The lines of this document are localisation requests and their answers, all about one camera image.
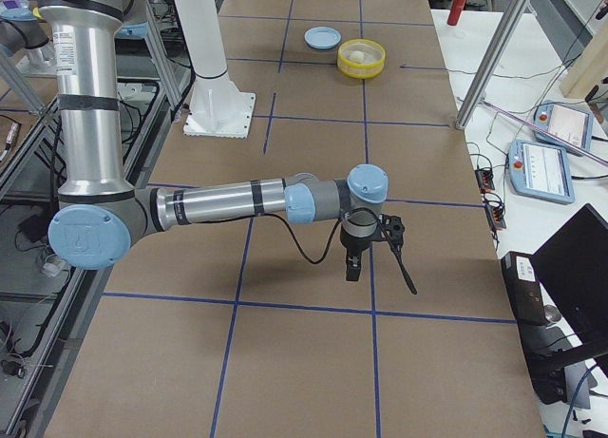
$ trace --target red bottle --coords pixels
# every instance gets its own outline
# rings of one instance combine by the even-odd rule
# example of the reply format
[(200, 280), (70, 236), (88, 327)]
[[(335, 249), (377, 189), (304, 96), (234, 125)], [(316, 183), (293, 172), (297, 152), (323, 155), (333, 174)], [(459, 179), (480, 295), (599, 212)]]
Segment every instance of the red bottle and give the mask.
[(458, 23), (458, 19), (465, 8), (465, 4), (466, 0), (454, 0), (452, 2), (452, 9), (449, 11), (449, 16), (447, 18), (448, 25), (455, 26)]

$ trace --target cardboard table surface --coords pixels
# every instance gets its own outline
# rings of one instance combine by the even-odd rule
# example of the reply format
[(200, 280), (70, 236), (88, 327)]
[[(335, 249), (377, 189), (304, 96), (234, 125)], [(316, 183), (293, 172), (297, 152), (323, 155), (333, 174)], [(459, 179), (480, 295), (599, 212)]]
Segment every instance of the cardboard table surface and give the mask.
[[(257, 95), (249, 137), (175, 124), (152, 182), (381, 165), (420, 293), (388, 247), (347, 283), (339, 241), (311, 266), (274, 219), (149, 237), (115, 267), (46, 437), (543, 436), (427, 0), (225, 0), (220, 25)], [(381, 42), (384, 72), (342, 75), (304, 43), (324, 25)], [(295, 232), (315, 257), (331, 229)]]

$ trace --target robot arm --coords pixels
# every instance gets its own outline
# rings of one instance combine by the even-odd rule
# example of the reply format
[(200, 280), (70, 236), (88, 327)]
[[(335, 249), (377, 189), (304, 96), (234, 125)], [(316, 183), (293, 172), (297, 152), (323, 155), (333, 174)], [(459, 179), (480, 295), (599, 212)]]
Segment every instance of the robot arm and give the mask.
[[(346, 180), (301, 174), (199, 189), (136, 191), (124, 179), (121, 159), (114, 35), (138, 2), (38, 0), (53, 28), (66, 144), (62, 209), (48, 230), (57, 255), (76, 267), (100, 269), (124, 257), (140, 238), (174, 225), (285, 211), (292, 223), (342, 220), (348, 280), (359, 278), (361, 253), (373, 241), (388, 241), (400, 257), (403, 226), (380, 215), (388, 177), (370, 164), (355, 167)], [(415, 293), (411, 280), (408, 285)]]

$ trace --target blue plate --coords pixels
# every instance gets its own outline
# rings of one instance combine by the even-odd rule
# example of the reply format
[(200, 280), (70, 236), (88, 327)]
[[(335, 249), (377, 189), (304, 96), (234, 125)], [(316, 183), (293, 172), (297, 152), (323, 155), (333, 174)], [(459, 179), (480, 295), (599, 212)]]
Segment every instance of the blue plate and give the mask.
[(317, 50), (329, 50), (337, 46), (342, 40), (340, 33), (329, 27), (311, 28), (304, 33), (304, 40)]

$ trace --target screen display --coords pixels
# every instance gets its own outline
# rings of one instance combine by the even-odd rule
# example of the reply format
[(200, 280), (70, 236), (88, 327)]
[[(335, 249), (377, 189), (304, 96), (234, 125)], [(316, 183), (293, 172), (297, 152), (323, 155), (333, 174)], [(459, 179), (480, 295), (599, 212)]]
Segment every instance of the screen display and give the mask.
[(528, 188), (559, 196), (566, 195), (561, 150), (525, 143), (523, 156)]
[(553, 105), (548, 131), (572, 145), (582, 147), (589, 115), (574, 108)]

